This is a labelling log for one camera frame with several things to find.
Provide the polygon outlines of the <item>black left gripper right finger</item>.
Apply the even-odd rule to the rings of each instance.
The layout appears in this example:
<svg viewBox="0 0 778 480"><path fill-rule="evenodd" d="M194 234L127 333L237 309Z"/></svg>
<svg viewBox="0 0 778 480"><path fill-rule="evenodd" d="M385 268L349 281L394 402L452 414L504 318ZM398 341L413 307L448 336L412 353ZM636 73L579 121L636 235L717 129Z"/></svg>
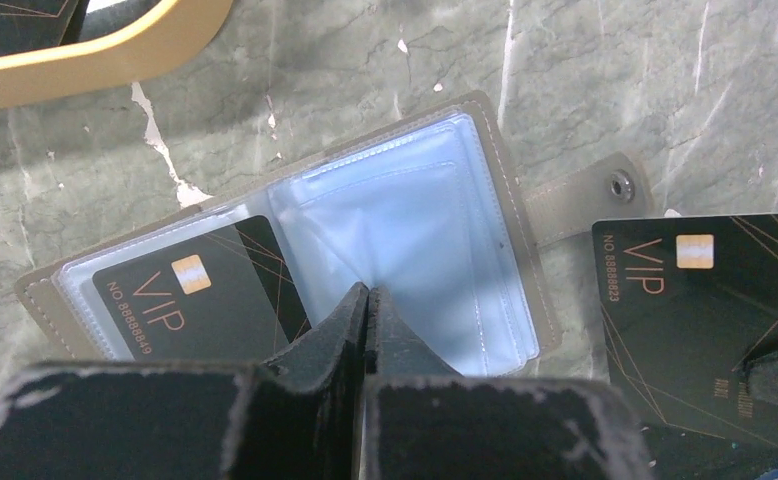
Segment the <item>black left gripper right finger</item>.
<svg viewBox="0 0 778 480"><path fill-rule="evenodd" d="M610 385L467 377L398 313L368 299L360 473L365 479L649 479L638 419Z"/></svg>

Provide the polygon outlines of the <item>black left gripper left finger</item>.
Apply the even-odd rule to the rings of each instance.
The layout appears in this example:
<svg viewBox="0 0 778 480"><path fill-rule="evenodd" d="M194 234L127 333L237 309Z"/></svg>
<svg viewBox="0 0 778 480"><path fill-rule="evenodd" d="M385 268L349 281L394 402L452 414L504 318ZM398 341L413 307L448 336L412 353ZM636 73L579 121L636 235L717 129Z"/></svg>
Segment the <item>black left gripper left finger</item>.
<svg viewBox="0 0 778 480"><path fill-rule="evenodd" d="M0 479L349 479L368 297L262 362L31 365L0 393Z"/></svg>

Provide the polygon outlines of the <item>black VIP card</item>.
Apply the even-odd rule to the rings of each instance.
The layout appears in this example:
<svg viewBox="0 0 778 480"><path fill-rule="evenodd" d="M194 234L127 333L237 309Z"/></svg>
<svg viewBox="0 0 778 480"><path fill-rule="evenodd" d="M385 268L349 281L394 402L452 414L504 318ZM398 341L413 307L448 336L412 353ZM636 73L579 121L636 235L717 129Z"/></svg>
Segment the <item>black VIP card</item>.
<svg viewBox="0 0 778 480"><path fill-rule="evenodd" d="M261 215L94 273L135 360L264 360L311 329Z"/></svg>
<svg viewBox="0 0 778 480"><path fill-rule="evenodd" d="M778 213L592 227L610 378L648 424L778 450L746 363L778 346Z"/></svg>

